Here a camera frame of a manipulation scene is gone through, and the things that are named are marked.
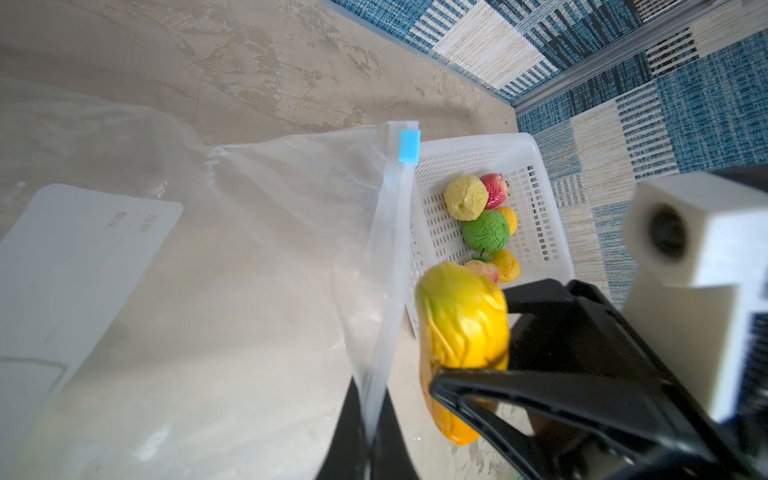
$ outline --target perforated basket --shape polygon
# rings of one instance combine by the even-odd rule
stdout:
[[[461,222],[448,213],[443,192],[459,175],[497,173],[509,183],[504,202],[518,215],[518,229],[506,249],[521,274],[509,286],[554,278],[566,283],[574,267],[557,204],[538,145],[529,134],[477,135],[421,144],[411,206],[411,276],[406,304],[414,333],[419,331],[414,290],[426,270],[443,261],[463,265],[472,251],[462,239]]]

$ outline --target wrinkled plastic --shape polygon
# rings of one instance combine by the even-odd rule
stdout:
[[[312,478],[351,373],[378,418],[415,127],[211,148],[150,108],[0,79],[0,237],[53,183],[184,206],[12,478]]]

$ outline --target red strawberry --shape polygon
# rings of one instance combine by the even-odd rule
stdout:
[[[500,174],[483,175],[480,177],[480,181],[488,191],[488,203],[485,204],[486,210],[500,207],[504,200],[507,200],[509,195],[507,192],[507,182],[504,181]]]

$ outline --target patterned fabric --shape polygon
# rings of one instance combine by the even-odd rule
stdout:
[[[636,272],[620,228],[637,181],[768,161],[766,28],[768,2],[735,2],[518,117],[547,165],[576,276],[617,305]]]
[[[506,101],[541,86],[680,1],[333,0]],[[640,66],[648,68],[639,60],[626,68]]]

